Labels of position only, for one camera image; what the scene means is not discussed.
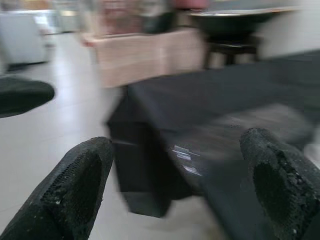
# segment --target floor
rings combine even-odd
[[[93,56],[73,34],[53,35],[51,61],[19,73],[55,86],[53,101],[26,114],[0,119],[0,232],[37,184],[75,145],[108,136],[103,121],[121,96],[102,89]],[[90,240],[223,240],[200,198],[173,203],[165,219],[129,213],[117,191],[114,171]]]

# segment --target white appliance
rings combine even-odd
[[[0,43],[9,64],[47,61],[47,48],[32,14],[0,14]]]

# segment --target black table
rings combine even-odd
[[[174,166],[168,147],[212,119],[272,103],[290,106],[317,124],[319,66],[320,51],[313,51],[127,86],[107,125],[130,211],[163,217],[172,200],[201,194],[231,239],[272,240],[241,156],[229,165],[208,165],[201,192],[195,192]],[[302,148],[311,137],[292,144]]]

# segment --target wooden cabinet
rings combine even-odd
[[[22,6],[26,10],[46,10],[51,9],[47,0],[23,0]]]

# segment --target black rubber gripper pad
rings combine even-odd
[[[48,83],[15,75],[0,76],[0,118],[23,114],[54,96],[55,90]]]
[[[32,192],[0,240],[87,240],[112,162],[105,137],[72,148]]]
[[[247,131],[240,146],[275,235],[280,240],[303,239],[320,210],[320,170],[298,149],[265,129]]]

